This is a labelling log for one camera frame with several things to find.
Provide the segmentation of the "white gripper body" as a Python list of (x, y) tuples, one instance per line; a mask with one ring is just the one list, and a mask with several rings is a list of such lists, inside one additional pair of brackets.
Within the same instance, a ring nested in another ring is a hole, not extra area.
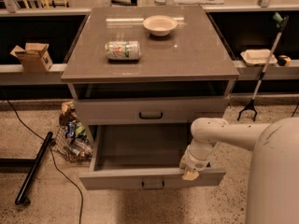
[(205, 170), (208, 164), (208, 156), (218, 146), (218, 142), (204, 143), (193, 139), (182, 156), (182, 168), (192, 172)]

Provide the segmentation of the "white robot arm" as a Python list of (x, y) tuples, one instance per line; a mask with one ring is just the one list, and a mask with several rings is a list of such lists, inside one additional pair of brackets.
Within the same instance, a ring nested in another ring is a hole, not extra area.
[(250, 150), (246, 224), (299, 224), (299, 118), (251, 124), (200, 118), (191, 134), (179, 164), (184, 180), (197, 179), (220, 143)]

